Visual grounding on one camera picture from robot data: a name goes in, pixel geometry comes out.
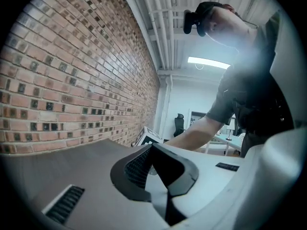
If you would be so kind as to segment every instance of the man's arm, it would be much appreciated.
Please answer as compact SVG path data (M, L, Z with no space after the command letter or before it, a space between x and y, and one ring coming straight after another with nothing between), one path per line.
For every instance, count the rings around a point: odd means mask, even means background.
M187 150L196 150L209 142L223 125L223 123L205 116L165 144Z

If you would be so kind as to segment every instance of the table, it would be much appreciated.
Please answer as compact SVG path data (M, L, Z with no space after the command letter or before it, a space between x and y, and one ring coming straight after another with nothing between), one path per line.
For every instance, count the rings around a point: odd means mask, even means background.
M226 140L228 136L229 135L226 134L220 134L214 136L215 139L226 145L225 156L227 156L229 146L238 151L241 151L241 146L242 146L242 140L239 137L230 135L231 140ZM208 153L210 142L211 141L209 141L206 145L205 153Z

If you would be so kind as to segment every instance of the fluorescent light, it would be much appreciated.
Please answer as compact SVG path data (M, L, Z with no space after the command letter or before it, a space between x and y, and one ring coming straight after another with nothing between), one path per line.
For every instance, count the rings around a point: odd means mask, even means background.
M196 58L196 57L189 57L188 63L209 65L209 66L220 67L220 68L224 68L224 69L227 69L228 67L230 67L230 65L225 64L223 62L219 62L219 61L215 61L215 60L211 60L211 59Z

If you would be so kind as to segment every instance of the white desk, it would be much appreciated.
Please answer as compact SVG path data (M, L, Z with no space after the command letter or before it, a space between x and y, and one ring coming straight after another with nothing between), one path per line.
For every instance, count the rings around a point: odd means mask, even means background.
M228 135L225 135L225 134L220 134L220 135L214 136L215 139L217 139L218 141L220 141L220 142L222 142L226 145L225 156L227 156L227 152L228 152L229 147L232 147L232 148L234 148L238 151L241 151L242 140L239 137L233 136L233 135L230 136L231 140L226 140L227 137L228 137ZM210 142L211 141L209 141L206 145L205 153L208 153Z

